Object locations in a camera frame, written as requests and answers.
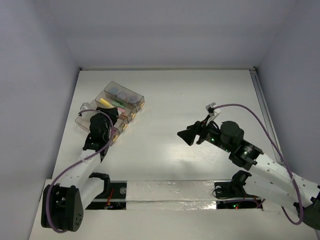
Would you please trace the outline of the green highlighter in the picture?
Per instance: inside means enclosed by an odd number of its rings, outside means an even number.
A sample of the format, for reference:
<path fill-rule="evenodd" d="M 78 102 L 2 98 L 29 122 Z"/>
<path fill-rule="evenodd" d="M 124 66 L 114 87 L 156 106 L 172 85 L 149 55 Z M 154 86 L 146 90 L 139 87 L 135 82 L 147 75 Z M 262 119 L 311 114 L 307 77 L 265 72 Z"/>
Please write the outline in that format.
<path fill-rule="evenodd" d="M 115 107 L 124 108 L 125 106 L 122 103 L 119 103 L 117 101 L 112 101 L 111 103 Z"/>

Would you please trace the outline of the yellow highlighter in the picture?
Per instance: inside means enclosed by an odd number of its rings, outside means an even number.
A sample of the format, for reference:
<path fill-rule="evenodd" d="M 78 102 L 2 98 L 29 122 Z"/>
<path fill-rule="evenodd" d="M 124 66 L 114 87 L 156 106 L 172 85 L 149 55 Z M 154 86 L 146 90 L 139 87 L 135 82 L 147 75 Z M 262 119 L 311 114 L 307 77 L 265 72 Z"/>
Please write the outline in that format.
<path fill-rule="evenodd" d="M 99 102 L 104 105 L 106 108 L 113 108 L 114 106 L 109 103 L 107 100 L 105 100 L 104 98 L 100 98 Z"/>

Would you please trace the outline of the blue glitter jar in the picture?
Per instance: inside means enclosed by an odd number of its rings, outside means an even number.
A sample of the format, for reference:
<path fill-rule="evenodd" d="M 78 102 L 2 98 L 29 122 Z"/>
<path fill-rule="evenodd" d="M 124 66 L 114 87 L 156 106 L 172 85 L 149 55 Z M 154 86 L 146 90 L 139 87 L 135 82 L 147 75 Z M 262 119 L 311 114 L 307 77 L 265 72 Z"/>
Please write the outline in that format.
<path fill-rule="evenodd" d="M 114 96 L 116 96 L 121 90 L 117 86 L 112 86 L 108 89 L 108 92 Z"/>

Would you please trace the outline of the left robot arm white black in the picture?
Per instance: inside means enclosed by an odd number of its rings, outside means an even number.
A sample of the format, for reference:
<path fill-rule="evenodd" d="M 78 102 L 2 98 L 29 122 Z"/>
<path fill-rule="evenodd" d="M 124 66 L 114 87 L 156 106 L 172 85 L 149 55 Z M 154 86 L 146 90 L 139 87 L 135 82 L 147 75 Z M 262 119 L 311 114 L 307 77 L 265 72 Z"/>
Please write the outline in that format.
<path fill-rule="evenodd" d="M 79 116 L 89 112 L 94 114 L 79 159 L 43 190 L 41 226 L 59 234 L 76 232 L 91 202 L 96 197 L 109 197 L 112 192 L 110 176 L 96 172 L 96 168 L 107 155 L 119 111 L 116 107 L 97 107 L 83 109 Z"/>

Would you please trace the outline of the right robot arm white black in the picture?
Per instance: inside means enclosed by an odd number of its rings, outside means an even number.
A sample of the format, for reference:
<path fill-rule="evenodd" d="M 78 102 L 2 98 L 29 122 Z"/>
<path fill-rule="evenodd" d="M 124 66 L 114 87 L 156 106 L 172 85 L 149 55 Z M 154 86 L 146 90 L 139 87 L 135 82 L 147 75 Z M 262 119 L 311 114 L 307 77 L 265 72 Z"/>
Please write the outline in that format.
<path fill-rule="evenodd" d="M 244 131 L 233 121 L 220 128 L 213 123 L 197 121 L 177 135 L 189 146 L 207 141 L 229 153 L 229 159 L 241 170 L 230 183 L 235 196 L 244 193 L 269 200 L 297 216 L 307 226 L 320 228 L 320 186 L 306 180 L 272 160 L 255 145 L 244 140 Z"/>

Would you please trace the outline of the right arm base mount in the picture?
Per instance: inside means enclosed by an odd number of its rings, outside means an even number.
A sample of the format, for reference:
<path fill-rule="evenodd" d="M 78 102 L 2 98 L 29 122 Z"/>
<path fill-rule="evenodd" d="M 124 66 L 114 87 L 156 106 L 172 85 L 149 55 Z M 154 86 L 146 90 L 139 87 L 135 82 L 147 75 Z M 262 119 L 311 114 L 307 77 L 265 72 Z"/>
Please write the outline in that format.
<path fill-rule="evenodd" d="M 256 195 L 248 194 L 244 186 L 252 175 L 239 170 L 231 180 L 214 183 L 212 195 L 217 200 L 218 210 L 263 209 L 263 200 Z"/>

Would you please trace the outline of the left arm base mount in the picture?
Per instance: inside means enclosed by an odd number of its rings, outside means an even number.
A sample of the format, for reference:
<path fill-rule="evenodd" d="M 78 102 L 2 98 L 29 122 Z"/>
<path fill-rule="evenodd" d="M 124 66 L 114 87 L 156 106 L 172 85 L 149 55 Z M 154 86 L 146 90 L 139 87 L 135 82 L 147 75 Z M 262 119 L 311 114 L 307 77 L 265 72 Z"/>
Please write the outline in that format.
<path fill-rule="evenodd" d="M 127 201 L 127 182 L 112 181 L 108 195 L 97 196 L 87 210 L 125 210 Z"/>

